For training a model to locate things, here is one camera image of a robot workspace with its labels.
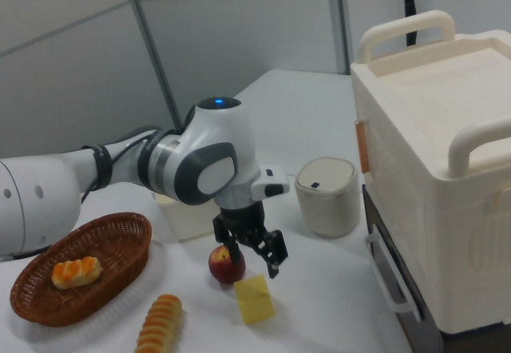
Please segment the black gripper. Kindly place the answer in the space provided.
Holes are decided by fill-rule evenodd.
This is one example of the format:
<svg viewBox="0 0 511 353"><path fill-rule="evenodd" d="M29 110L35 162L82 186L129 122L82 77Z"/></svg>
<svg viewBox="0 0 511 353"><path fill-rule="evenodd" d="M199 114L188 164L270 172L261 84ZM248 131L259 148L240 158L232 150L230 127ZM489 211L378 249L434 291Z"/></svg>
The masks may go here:
<svg viewBox="0 0 511 353"><path fill-rule="evenodd" d="M212 223L216 241L223 245L220 252L220 280L239 281L245 273L245 259L239 245L256 246L255 252L267 264L268 277L279 274L279 266L288 258L287 246L280 230L266 231L262 203L242 209L220 210Z"/></svg>

